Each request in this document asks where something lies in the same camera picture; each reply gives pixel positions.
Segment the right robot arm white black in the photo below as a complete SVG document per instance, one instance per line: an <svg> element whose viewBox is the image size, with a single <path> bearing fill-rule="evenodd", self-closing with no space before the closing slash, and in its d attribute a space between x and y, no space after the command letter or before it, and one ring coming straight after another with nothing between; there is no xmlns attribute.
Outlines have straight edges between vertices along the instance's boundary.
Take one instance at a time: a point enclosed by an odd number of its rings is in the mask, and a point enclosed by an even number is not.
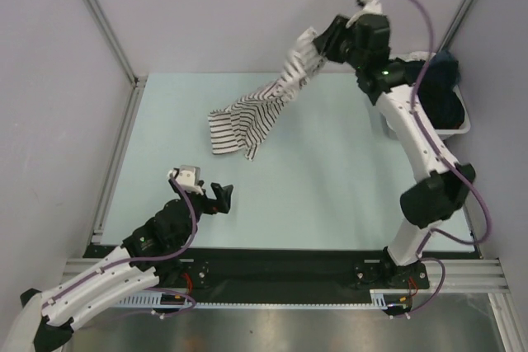
<svg viewBox="0 0 528 352"><path fill-rule="evenodd" d="M384 15L367 13L355 21L338 15L313 43L326 60L354 68L359 88L388 121L408 156L416 183L400 196L403 222L383 250L376 274L365 277L367 283L400 289L420 275L424 245L434 229L461 209L476 174L438 137L413 97L404 63L389 57L389 37Z"/></svg>

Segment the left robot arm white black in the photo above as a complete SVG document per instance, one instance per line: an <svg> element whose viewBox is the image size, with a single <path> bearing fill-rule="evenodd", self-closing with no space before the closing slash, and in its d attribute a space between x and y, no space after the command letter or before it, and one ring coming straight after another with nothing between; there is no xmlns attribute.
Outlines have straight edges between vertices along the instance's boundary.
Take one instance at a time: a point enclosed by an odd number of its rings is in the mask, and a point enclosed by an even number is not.
<svg viewBox="0 0 528 352"><path fill-rule="evenodd" d="M171 286L182 276L178 259L192 244L203 214L226 214L233 186L202 181L182 182L171 173L168 183L177 198L167 202L118 247L68 282L21 295L22 310L5 351L56 351L73 333L120 300L159 285Z"/></svg>

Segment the black white striped tank top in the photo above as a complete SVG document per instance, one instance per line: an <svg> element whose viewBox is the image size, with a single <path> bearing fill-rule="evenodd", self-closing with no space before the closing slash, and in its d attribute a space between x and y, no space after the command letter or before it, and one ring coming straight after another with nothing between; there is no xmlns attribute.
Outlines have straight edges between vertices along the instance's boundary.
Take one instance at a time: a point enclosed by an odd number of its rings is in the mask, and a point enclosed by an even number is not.
<svg viewBox="0 0 528 352"><path fill-rule="evenodd" d="M247 160L254 159L281 112L325 65L314 45L316 37L317 31L308 28L289 49L277 79L209 113L214 155L243 151Z"/></svg>

